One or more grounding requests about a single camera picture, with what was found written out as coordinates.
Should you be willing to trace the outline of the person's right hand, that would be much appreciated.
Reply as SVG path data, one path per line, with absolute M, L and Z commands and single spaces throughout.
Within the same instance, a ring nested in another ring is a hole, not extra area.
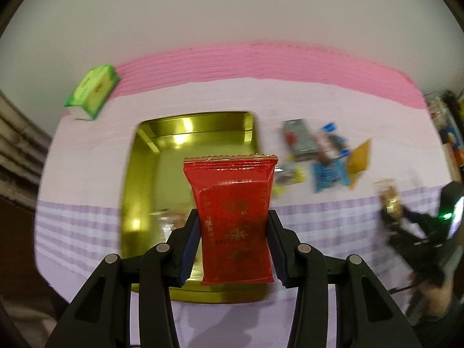
M 454 278 L 449 277 L 441 287 L 437 287 L 427 281 L 419 282 L 418 275 L 410 275 L 411 284 L 416 284 L 415 289 L 419 290 L 427 299 L 423 311 L 424 317 L 441 318 L 449 311 L 453 295 Z

